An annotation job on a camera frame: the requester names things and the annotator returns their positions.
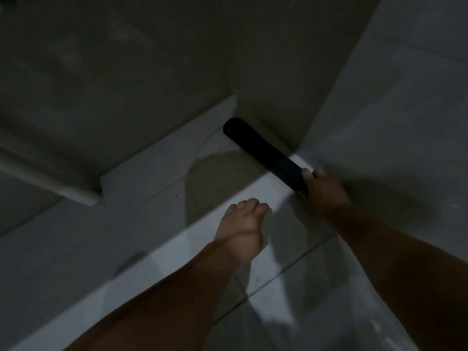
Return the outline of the person's left hand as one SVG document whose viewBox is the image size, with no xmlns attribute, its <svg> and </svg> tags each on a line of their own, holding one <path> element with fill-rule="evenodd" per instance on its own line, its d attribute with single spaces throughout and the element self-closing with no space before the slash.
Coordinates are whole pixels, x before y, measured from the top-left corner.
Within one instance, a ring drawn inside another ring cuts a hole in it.
<svg viewBox="0 0 468 351">
<path fill-rule="evenodd" d="M 263 249 L 264 219 L 244 218 L 220 221 L 214 241 L 240 266 L 250 262 Z"/>
</svg>

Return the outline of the person's right hand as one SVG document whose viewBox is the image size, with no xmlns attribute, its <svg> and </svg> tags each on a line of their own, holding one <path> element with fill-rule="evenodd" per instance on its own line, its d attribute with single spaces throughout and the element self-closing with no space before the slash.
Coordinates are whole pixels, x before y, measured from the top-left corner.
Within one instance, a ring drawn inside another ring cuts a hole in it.
<svg viewBox="0 0 468 351">
<path fill-rule="evenodd" d="M 351 200 L 343 185 L 333 177 L 318 179 L 311 188 L 307 188 L 307 194 L 297 191 L 306 208 L 311 213 L 320 215 L 329 220 L 342 209 L 352 207 Z"/>
</svg>

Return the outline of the black bar tool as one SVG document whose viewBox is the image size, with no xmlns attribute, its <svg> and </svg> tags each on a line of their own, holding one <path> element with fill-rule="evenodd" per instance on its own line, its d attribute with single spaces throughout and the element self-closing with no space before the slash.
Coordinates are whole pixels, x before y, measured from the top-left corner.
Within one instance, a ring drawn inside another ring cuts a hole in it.
<svg viewBox="0 0 468 351">
<path fill-rule="evenodd" d="M 270 144 L 243 119 L 233 117 L 227 120 L 223 125 L 223 133 L 294 192 L 302 192 L 308 196 L 302 168 Z"/>
</svg>

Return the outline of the person's left forearm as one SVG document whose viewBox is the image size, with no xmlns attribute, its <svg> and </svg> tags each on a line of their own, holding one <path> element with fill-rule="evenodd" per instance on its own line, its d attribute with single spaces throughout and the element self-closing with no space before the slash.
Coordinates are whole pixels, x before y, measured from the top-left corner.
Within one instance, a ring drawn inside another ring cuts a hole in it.
<svg viewBox="0 0 468 351">
<path fill-rule="evenodd" d="M 240 238 L 213 241 L 63 351 L 202 351 L 219 300 L 235 270 L 250 259 Z"/>
</svg>

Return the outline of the person's right forearm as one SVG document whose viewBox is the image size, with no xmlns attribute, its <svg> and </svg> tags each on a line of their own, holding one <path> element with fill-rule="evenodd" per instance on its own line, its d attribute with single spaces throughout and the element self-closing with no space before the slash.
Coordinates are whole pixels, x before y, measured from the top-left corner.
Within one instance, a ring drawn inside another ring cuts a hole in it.
<svg viewBox="0 0 468 351">
<path fill-rule="evenodd" d="M 324 211 L 420 351 L 468 351 L 468 264 L 357 210 Z"/>
</svg>

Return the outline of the white door frame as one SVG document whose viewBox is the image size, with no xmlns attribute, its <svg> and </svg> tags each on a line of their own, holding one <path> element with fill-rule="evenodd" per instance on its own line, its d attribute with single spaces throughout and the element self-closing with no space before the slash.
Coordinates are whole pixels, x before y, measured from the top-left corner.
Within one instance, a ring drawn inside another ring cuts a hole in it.
<svg viewBox="0 0 468 351">
<path fill-rule="evenodd" d="M 101 194 L 63 180 L 40 166 L 0 148 L 0 172 L 86 206 L 102 201 Z"/>
</svg>

